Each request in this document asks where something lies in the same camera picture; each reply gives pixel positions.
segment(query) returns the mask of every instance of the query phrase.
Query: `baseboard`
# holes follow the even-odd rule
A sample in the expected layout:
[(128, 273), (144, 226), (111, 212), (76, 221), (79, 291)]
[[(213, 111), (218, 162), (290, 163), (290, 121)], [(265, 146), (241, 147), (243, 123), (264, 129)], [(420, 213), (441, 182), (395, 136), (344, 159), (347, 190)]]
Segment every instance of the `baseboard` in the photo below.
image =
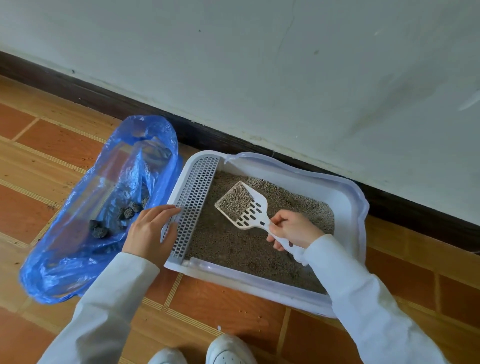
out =
[[(332, 174), (311, 164), (256, 146), (243, 139), (219, 132), (8, 53), (0, 52), (0, 74), (118, 119), (123, 120), (130, 115), (154, 114), (164, 116), (172, 123), (181, 143), (200, 150), (211, 149), (229, 154), (245, 151), (261, 153), (297, 168)], [(363, 190), (370, 203), (371, 215), (458, 248), (470, 252), (480, 252), (480, 226), (363, 183), (356, 183)]]

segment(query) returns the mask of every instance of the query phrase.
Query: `white jacket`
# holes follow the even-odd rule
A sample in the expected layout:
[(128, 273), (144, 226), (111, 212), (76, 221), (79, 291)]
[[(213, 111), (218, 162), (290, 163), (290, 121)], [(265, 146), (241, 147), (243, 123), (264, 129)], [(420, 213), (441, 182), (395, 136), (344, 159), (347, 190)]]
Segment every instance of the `white jacket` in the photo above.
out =
[[(350, 257), (332, 235), (315, 241), (305, 256), (364, 363), (448, 363), (435, 343), (398, 308), (378, 277)], [(143, 258), (118, 254), (78, 302), (72, 321), (39, 364), (117, 364), (130, 322), (158, 273)]]

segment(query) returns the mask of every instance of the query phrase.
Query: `white wall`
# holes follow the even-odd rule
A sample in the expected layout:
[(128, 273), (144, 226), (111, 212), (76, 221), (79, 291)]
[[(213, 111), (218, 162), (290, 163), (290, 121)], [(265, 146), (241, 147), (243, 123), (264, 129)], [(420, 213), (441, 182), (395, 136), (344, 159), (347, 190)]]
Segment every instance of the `white wall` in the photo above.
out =
[(0, 9), (0, 50), (480, 225), (478, 0)]

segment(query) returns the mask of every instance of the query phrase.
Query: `plastic bag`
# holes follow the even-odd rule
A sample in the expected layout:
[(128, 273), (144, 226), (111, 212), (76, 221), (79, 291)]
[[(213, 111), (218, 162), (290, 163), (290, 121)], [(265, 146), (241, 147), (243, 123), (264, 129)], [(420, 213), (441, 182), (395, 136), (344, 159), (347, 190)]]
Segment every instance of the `plastic bag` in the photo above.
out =
[[(160, 116), (131, 116), (115, 130), (95, 165), (73, 189), (58, 217), (20, 270), (26, 292), (40, 303), (82, 296), (122, 250), (131, 220), (120, 220), (130, 202), (165, 204), (181, 173), (177, 135)], [(89, 221), (109, 230), (96, 239)]]

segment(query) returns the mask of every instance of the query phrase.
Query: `shoe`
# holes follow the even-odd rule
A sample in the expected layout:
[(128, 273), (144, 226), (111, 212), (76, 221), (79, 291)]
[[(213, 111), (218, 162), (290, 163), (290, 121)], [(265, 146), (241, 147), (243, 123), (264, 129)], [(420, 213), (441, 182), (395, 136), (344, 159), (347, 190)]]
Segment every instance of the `shoe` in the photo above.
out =
[(247, 344), (225, 334), (208, 347), (206, 364), (257, 364), (257, 361)]
[(156, 353), (148, 364), (188, 364), (180, 350), (165, 348)]

